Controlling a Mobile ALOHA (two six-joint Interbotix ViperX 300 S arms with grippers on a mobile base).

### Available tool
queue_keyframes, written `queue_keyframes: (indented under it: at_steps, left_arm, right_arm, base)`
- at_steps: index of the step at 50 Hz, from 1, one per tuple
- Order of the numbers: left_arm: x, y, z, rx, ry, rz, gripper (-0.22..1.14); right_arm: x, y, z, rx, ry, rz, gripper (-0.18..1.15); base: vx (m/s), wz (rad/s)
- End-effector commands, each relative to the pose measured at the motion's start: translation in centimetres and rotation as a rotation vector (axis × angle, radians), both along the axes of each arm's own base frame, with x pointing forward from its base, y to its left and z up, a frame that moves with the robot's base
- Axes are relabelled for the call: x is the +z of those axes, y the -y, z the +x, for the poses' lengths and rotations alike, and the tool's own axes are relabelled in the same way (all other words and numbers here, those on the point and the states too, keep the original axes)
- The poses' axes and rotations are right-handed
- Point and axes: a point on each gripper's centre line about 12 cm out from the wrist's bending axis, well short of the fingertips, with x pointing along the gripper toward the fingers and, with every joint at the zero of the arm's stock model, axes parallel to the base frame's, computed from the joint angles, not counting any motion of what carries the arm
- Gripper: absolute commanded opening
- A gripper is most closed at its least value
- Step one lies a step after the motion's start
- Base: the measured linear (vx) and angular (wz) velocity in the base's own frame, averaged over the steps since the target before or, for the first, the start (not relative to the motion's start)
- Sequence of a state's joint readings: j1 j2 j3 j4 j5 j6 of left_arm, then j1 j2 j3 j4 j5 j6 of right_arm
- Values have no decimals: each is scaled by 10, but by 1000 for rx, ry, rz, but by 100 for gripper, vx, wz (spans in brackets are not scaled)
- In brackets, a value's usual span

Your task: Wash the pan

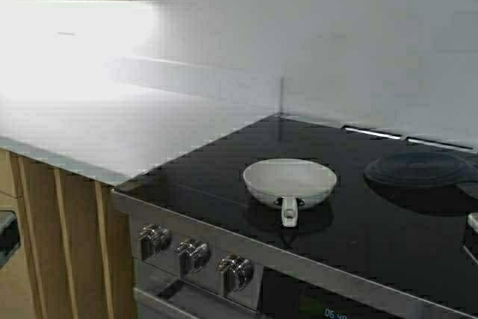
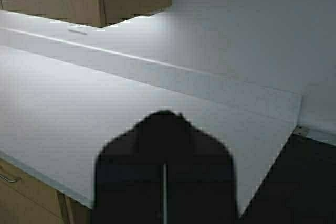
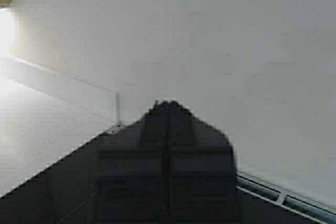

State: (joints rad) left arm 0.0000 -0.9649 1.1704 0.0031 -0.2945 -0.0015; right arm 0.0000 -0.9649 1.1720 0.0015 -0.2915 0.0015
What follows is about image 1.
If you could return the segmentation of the robot base left corner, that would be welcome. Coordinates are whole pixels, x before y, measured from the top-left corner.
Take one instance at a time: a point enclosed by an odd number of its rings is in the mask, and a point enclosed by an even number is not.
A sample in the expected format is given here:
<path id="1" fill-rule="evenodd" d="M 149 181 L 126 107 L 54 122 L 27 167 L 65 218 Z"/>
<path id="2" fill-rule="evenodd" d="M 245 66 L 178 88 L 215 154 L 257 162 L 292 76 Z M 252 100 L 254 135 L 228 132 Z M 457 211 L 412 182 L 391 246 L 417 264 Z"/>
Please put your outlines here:
<path id="1" fill-rule="evenodd" d="M 18 220 L 13 211 L 1 211 L 1 268 L 20 248 Z"/>

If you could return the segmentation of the robot base right corner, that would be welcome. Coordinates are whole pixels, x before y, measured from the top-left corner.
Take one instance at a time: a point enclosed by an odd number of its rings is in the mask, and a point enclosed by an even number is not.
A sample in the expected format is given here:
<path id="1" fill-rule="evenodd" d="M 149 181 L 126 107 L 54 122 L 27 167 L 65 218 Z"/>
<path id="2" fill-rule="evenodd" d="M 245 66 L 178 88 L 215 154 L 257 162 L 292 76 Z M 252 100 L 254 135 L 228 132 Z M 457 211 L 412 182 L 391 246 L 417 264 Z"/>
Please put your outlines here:
<path id="1" fill-rule="evenodd" d="M 467 216 L 465 233 L 463 239 L 463 249 L 468 254 L 468 256 L 477 263 L 477 240 L 478 229 L 477 229 L 477 213 L 470 213 Z"/>

